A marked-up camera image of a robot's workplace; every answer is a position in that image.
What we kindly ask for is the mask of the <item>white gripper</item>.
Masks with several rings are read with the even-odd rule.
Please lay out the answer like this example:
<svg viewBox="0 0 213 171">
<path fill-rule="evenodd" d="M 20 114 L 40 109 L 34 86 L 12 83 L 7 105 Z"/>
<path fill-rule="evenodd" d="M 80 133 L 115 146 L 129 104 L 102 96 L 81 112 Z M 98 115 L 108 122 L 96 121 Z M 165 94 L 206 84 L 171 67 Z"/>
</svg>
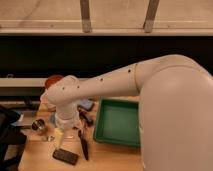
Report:
<svg viewBox="0 0 213 171">
<path fill-rule="evenodd" d="M 74 115 L 69 115 L 66 119 L 64 119 L 61 115 L 56 113 L 55 124 L 58 128 L 54 129 L 54 145 L 56 148 L 59 148 L 63 142 L 63 137 L 64 137 L 63 130 L 68 130 L 78 126 L 79 113 L 75 113 Z"/>
</svg>

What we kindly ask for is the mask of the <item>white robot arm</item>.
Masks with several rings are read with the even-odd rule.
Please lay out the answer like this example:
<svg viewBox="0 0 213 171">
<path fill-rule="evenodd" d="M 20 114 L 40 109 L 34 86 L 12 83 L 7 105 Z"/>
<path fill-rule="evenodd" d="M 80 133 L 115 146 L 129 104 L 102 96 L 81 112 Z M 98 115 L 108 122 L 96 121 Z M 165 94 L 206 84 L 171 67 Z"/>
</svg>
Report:
<svg viewBox="0 0 213 171">
<path fill-rule="evenodd" d="M 83 81 L 66 76 L 43 96 L 62 129 L 78 123 L 79 99 L 137 96 L 144 171 L 213 171 L 213 75 L 189 57 L 161 56 Z"/>
</svg>

